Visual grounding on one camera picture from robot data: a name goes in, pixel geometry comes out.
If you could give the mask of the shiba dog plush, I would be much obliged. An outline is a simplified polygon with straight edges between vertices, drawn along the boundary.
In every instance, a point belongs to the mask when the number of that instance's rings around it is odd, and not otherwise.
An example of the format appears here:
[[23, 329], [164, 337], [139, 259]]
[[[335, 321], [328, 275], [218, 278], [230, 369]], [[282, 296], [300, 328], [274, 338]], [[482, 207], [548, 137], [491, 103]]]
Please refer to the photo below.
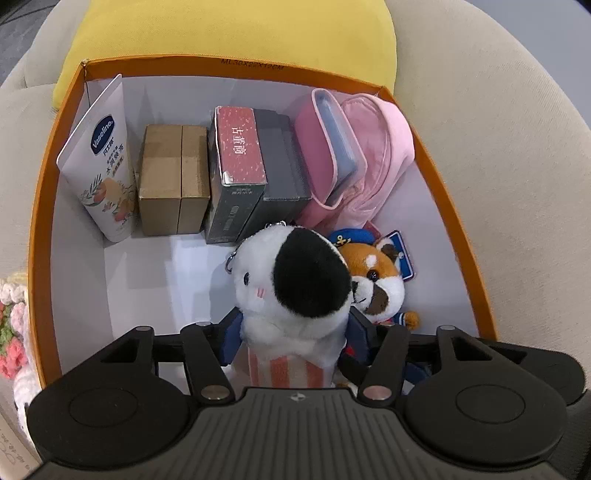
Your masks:
[[393, 242], [377, 238], [367, 229], [345, 228], [332, 232], [329, 241], [338, 248], [353, 280], [353, 306], [376, 325], [420, 327], [420, 316], [405, 311], [402, 279]]

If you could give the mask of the black white hamster plush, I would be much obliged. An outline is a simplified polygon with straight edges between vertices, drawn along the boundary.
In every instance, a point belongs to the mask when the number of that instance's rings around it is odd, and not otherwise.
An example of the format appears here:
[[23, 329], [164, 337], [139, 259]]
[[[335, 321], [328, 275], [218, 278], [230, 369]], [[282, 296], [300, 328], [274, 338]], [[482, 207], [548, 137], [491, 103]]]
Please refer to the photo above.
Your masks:
[[353, 302], [338, 249], [310, 229], [270, 225], [239, 245], [231, 276], [250, 384], [331, 387]]

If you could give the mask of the grey box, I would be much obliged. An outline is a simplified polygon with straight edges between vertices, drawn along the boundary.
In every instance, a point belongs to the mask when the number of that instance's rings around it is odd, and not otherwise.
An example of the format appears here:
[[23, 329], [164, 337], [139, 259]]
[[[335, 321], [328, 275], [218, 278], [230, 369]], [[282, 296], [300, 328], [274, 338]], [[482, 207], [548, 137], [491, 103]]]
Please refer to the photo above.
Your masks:
[[245, 222], [239, 241], [269, 224], [294, 223], [311, 200], [307, 169], [290, 117], [263, 109], [256, 109], [254, 117], [266, 168], [266, 188]]

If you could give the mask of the crochet bunny with flowers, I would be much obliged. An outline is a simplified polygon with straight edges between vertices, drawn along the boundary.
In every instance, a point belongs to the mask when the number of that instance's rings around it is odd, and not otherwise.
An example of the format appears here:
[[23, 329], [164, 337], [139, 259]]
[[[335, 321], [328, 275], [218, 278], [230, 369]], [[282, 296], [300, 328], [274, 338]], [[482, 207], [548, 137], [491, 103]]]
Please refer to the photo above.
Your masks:
[[18, 424], [31, 441], [28, 409], [42, 387], [33, 353], [27, 283], [24, 272], [1, 279], [1, 376], [12, 382]]

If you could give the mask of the yellow cushion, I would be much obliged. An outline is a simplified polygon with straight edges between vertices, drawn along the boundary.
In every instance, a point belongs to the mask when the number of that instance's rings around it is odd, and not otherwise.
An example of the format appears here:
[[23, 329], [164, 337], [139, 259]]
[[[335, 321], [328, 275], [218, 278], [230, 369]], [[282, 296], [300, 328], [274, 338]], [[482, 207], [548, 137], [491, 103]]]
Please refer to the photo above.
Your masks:
[[295, 65], [392, 87], [397, 39], [383, 1], [93, 1], [53, 91], [83, 60], [188, 54]]

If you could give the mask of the brown cardboard box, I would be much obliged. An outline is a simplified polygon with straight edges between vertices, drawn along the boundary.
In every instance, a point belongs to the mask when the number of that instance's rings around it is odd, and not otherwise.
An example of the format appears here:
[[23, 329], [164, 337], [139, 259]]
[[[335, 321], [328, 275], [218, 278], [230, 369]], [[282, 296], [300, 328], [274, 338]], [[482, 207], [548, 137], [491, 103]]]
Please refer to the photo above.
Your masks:
[[145, 129], [139, 171], [143, 234], [197, 234], [211, 200], [207, 130], [151, 124]]

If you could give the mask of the beige sofa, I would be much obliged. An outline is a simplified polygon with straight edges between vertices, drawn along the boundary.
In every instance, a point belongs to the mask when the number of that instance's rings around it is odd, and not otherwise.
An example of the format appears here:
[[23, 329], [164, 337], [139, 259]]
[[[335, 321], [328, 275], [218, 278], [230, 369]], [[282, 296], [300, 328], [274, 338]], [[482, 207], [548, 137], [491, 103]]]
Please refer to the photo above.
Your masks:
[[249, 381], [245, 345], [222, 370], [235, 400], [195, 400], [180, 331], [139, 325], [31, 402], [37, 479], [584, 479], [590, 390], [568, 406], [478, 338], [590, 358], [590, 131], [554, 80], [463, 1], [383, 1], [397, 39], [386, 89], [455, 207], [497, 336], [454, 325], [441, 370], [398, 400], [356, 400], [346, 345], [329, 388]]

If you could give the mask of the pink pouch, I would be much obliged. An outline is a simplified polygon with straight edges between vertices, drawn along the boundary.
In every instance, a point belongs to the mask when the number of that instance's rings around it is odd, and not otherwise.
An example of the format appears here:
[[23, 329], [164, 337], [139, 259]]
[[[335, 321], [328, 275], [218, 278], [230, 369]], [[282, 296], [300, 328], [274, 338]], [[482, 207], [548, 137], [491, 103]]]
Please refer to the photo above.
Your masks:
[[368, 226], [415, 160], [401, 110], [370, 94], [339, 101], [328, 90], [312, 90], [294, 131], [311, 188], [297, 224], [322, 234]]

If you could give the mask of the dark box red top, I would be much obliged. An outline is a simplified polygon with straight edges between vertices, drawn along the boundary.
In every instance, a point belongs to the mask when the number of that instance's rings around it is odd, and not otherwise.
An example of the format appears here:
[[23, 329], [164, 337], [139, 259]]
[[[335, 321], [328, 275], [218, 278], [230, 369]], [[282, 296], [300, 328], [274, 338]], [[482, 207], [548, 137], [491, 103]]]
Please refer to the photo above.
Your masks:
[[235, 243], [266, 188], [252, 108], [216, 107], [207, 143], [211, 205], [204, 223], [205, 241]]

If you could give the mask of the blue tag card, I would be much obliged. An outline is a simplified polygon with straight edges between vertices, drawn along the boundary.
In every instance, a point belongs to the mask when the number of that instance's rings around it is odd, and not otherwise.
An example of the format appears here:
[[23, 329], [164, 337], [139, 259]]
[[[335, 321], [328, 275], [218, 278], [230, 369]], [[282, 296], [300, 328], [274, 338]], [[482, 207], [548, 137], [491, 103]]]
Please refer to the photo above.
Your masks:
[[393, 242], [394, 249], [397, 252], [397, 261], [402, 279], [405, 282], [414, 279], [415, 269], [401, 232], [399, 230], [394, 230], [388, 235], [388, 238]]

